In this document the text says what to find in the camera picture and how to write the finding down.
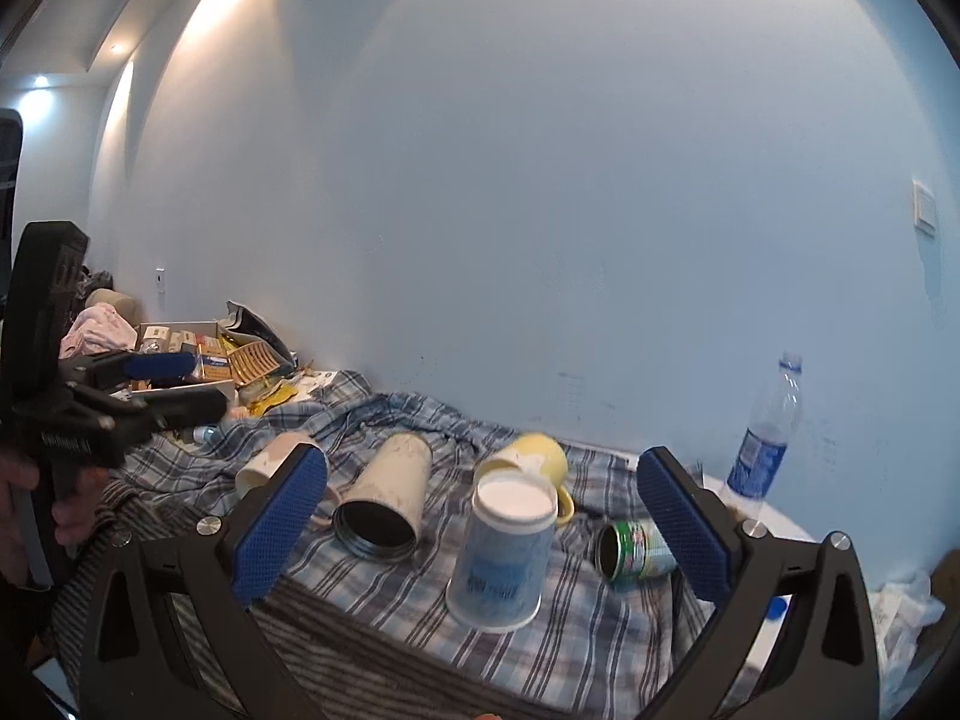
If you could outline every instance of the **metal screw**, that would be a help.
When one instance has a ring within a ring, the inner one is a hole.
[[[197,533],[201,536],[213,536],[219,531],[221,525],[219,517],[204,517],[197,523]]]
[[[125,547],[133,540],[130,528],[117,528],[110,536],[110,543],[115,547]]]
[[[758,522],[755,519],[745,519],[741,525],[744,533],[747,533],[747,536],[750,538],[763,538],[767,535],[767,526],[762,522]]]
[[[846,533],[841,533],[840,531],[833,531],[830,534],[830,544],[834,549],[839,549],[842,552],[846,552],[850,549],[850,537]]]

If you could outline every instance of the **blue bottle cap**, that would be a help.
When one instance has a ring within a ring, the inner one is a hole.
[[[792,370],[794,373],[800,373],[803,370],[803,357],[792,352],[784,352],[781,355],[781,367]]]
[[[786,611],[786,599],[776,596],[776,598],[771,599],[769,607],[767,607],[767,619],[771,622],[776,622],[779,618],[784,616]]]

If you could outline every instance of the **light blue wall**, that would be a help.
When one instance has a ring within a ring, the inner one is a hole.
[[[23,146],[13,198],[13,247],[30,221],[65,218],[83,226],[104,90],[0,87],[0,108],[23,119]]]
[[[870,581],[956,543],[960,71],[915,1],[242,0],[174,47],[196,1],[94,180],[154,317],[245,300],[383,388],[718,473],[789,348],[773,502]]]

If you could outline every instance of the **white paper cup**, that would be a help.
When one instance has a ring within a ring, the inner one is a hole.
[[[242,469],[237,471],[234,483],[236,483],[237,493],[240,493],[240,497],[244,497],[244,495],[253,490],[253,488],[260,488],[267,484],[272,475],[277,473],[277,469],[282,466],[283,461],[302,443],[320,449],[320,445],[306,435],[306,433],[298,432],[283,433],[268,443],[262,452],[257,454],[246,466],[243,466]],[[339,506],[342,502],[340,494],[335,488],[330,487],[330,484],[326,485],[326,490],[323,492],[323,499],[330,501],[334,507]],[[329,517],[316,517],[314,515],[314,517],[311,517],[311,520],[322,528],[328,528],[330,526]]]
[[[484,474],[470,498],[470,516],[446,606],[477,631],[507,634],[541,607],[557,492],[550,480],[518,469]]]

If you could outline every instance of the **metal can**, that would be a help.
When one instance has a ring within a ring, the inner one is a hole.
[[[597,538],[593,563],[614,589],[630,589],[677,567],[652,519],[611,522]]]
[[[395,433],[333,512],[333,532],[357,557],[399,562],[419,543],[433,455],[415,433]]]

